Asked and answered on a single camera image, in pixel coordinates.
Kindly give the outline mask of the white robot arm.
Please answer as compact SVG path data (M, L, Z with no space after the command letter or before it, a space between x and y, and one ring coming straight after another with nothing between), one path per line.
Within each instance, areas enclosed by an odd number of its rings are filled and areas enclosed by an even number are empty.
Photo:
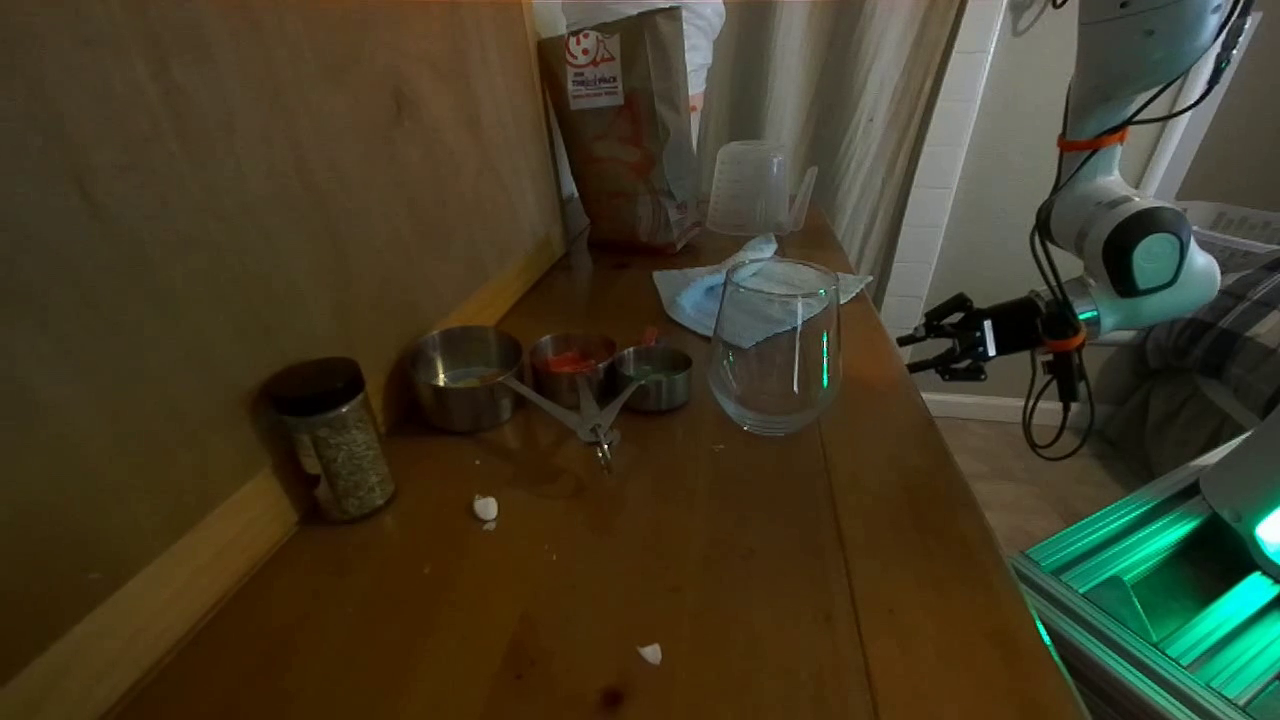
M1040 286L941 299L899 336L931 345L912 371L979 379L1018 353L1063 371L1092 339L1184 319L1221 293L1221 261L1175 198L1139 186L1127 144L1214 93L1253 16L1255 0L1078 0L1054 164L1026 229Z

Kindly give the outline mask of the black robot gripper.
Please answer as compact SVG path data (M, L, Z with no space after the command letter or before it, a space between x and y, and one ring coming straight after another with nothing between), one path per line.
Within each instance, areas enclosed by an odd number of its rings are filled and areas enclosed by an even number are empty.
M919 315L912 332L899 336L899 347L925 345L925 339L960 339L969 336L976 354L965 354L956 347L906 360L906 371L931 371L941 379L982 379L982 360L1026 353L1043 345L1040 332L1043 299L1018 296L1005 305L976 309L965 293L941 299Z

